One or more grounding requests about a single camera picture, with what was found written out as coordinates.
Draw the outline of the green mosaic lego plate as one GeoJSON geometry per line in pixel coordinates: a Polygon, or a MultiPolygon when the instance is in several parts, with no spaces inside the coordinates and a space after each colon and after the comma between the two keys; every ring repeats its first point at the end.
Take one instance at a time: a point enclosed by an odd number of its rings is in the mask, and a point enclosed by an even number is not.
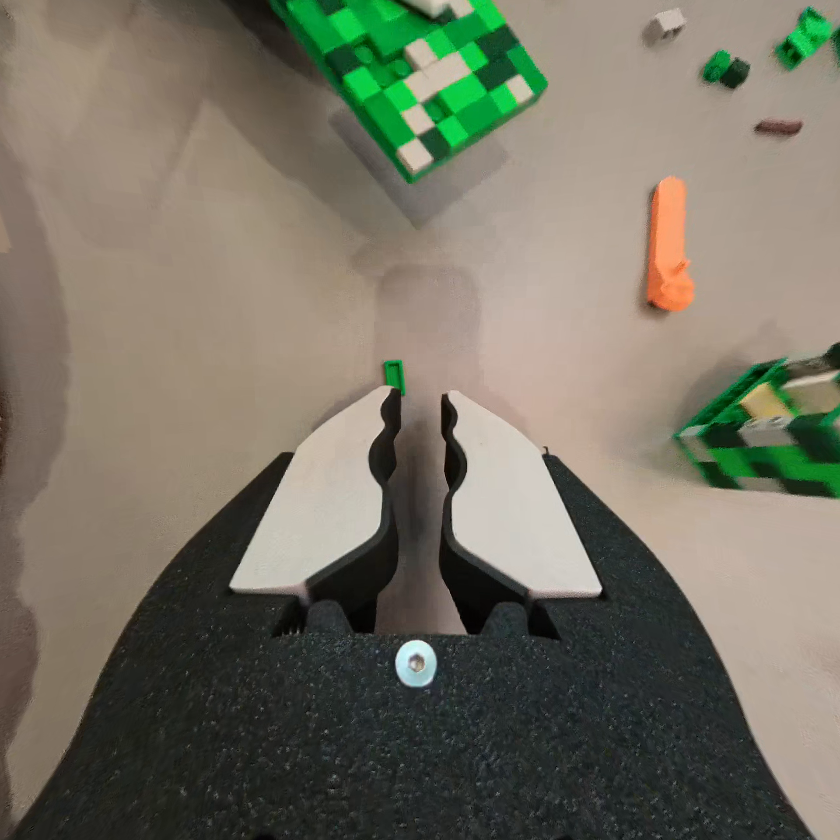
{"type": "Polygon", "coordinates": [[[409,184],[531,107],[548,87],[496,2],[268,5],[409,184]]]}

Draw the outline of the orange brick separator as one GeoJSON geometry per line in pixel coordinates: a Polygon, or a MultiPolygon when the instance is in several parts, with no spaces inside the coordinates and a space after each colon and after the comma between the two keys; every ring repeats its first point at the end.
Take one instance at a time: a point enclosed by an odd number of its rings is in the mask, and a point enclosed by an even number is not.
{"type": "Polygon", "coordinates": [[[695,284],[686,256],[686,184],[670,175],[654,189],[647,248],[647,303],[682,312],[693,302],[695,284]]]}

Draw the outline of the grey lego brick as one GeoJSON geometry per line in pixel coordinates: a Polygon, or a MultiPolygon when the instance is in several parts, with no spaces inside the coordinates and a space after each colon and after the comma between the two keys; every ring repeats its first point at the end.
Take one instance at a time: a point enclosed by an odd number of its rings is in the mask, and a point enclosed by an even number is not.
{"type": "Polygon", "coordinates": [[[678,7],[657,13],[648,22],[644,31],[646,44],[653,46],[671,41],[685,29],[686,17],[678,7]]]}

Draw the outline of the green and white lego build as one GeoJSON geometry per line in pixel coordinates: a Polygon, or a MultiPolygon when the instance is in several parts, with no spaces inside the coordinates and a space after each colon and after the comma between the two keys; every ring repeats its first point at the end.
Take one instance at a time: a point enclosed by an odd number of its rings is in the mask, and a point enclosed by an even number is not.
{"type": "Polygon", "coordinates": [[[755,364],[673,439],[709,486],[839,498],[839,344],[755,364]]]}

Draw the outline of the bright green lego bracket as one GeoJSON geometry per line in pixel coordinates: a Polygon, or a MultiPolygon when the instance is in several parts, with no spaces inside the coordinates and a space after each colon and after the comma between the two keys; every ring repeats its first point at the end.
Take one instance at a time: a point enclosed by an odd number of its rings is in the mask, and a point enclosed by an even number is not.
{"type": "Polygon", "coordinates": [[[813,56],[833,36],[833,24],[814,7],[800,13],[796,27],[774,48],[774,54],[787,70],[797,68],[813,56]]]}

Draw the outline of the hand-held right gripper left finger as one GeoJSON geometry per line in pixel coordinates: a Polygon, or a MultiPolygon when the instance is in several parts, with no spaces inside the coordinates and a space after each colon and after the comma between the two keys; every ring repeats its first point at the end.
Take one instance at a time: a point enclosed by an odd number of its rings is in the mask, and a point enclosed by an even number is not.
{"type": "Polygon", "coordinates": [[[389,479],[402,398],[374,388],[300,444],[229,582],[233,593],[293,596],[304,611],[336,602],[356,633],[375,630],[399,558],[389,479]]]}

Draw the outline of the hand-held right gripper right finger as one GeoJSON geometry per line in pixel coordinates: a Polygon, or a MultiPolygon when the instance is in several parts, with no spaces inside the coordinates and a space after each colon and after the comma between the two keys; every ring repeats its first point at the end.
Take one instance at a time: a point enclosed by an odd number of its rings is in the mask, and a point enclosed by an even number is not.
{"type": "Polygon", "coordinates": [[[462,392],[441,396],[441,576],[468,634],[502,604],[540,627],[541,604],[593,600],[603,585],[542,451],[462,392]]]}

